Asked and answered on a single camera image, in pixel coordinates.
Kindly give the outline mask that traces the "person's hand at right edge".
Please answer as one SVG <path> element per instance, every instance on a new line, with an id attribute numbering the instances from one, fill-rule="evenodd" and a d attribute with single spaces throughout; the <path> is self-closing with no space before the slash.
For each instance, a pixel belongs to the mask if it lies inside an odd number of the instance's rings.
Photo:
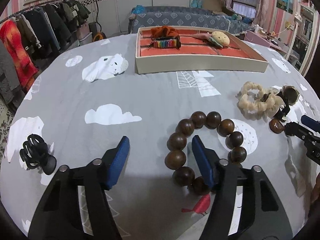
<path id="1" fill-rule="evenodd" d="M 319 195 L 320 195 L 320 173 L 317 175 L 316 183 L 311 193 L 311 204 L 313 204 L 319 198 Z"/>

